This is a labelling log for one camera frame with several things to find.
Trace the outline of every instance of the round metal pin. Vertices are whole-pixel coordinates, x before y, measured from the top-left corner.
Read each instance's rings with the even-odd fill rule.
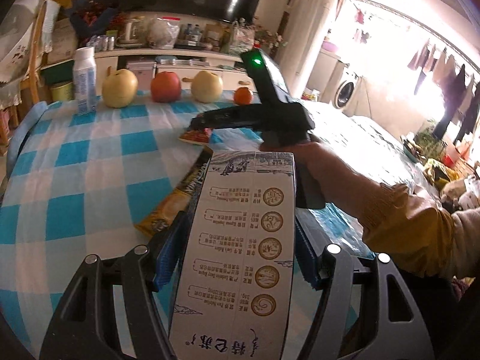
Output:
[[[85,257],[85,262],[87,264],[93,264],[97,262],[97,256],[94,254],[89,254],[88,256]]]
[[[332,254],[339,254],[341,249],[338,245],[330,244],[327,246],[327,250]]]
[[[141,255],[147,253],[148,248],[145,245],[138,245],[133,251],[135,252],[135,254]]]
[[[390,262],[390,256],[385,253],[380,253],[378,255],[378,259],[383,262],[384,264],[388,264]]]

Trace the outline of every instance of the checkered tablecloth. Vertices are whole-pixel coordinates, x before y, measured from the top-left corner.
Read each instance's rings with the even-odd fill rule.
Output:
[[[0,309],[34,356],[85,256],[118,257],[148,242],[133,223],[171,192],[201,151],[179,135],[199,112],[230,107],[231,97],[224,92],[221,102],[200,104],[185,92],[179,102],[157,104],[146,95],[123,109],[100,102],[96,112],[83,116],[76,115],[75,102],[54,103],[45,112],[18,158],[0,209]],[[389,184],[421,175],[386,132],[361,128],[328,104],[304,104],[315,119],[315,134],[355,170]],[[256,150],[259,143],[248,129],[216,130],[210,146]],[[315,215],[334,242],[354,254],[371,253],[356,220],[330,204]],[[155,298],[164,321],[171,290],[170,283]],[[134,355],[121,288],[114,295],[122,349]],[[296,358],[319,297],[294,264],[285,359]]]

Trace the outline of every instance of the curtain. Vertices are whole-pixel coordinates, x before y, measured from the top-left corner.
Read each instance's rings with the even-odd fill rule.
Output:
[[[293,97],[301,97],[323,38],[335,20],[338,0],[292,0],[285,29],[288,41],[277,61]]]

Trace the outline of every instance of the yellow bin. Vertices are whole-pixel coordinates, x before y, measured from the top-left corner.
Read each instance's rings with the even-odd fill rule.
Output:
[[[68,101],[74,99],[74,83],[71,81],[60,82],[50,87],[52,101]]]

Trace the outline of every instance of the red apple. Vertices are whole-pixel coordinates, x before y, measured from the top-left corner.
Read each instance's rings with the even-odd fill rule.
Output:
[[[180,99],[182,84],[176,73],[162,71],[152,80],[150,91],[154,102],[172,103]]]

